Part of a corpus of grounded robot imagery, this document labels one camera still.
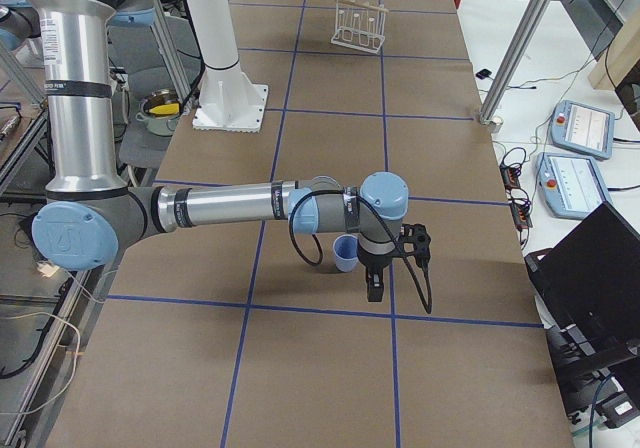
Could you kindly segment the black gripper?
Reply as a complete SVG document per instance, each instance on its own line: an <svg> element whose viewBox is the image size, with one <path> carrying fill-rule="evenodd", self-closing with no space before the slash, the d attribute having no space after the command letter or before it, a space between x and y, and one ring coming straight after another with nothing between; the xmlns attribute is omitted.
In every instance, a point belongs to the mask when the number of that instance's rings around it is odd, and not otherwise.
<svg viewBox="0 0 640 448"><path fill-rule="evenodd" d="M375 254L359 247L357 256L365 267L366 297L369 303L380 303L384 296L384 270L392 263L395 250Z"/></svg>

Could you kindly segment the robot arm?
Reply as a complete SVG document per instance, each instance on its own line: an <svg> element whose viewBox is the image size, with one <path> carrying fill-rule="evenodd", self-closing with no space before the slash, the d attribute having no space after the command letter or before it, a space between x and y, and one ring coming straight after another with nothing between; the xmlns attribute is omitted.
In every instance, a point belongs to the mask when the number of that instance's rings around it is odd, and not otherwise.
<svg viewBox="0 0 640 448"><path fill-rule="evenodd" d="M40 36L39 15L28 0L1 0L1 43L7 50Z"/></svg>

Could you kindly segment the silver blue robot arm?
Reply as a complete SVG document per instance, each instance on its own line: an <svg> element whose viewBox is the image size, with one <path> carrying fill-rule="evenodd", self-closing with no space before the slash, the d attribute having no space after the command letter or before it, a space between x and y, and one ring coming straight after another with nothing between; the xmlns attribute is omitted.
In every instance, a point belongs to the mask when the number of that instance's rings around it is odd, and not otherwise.
<svg viewBox="0 0 640 448"><path fill-rule="evenodd" d="M405 181L389 172L358 187L331 179L222 188L132 188L117 173L107 26L150 25L154 0L27 0L44 52L54 178L32 236L52 263L84 271L111 263L145 238L179 228L284 220L291 234L354 233L367 298L381 300L384 271L405 258Z"/></svg>

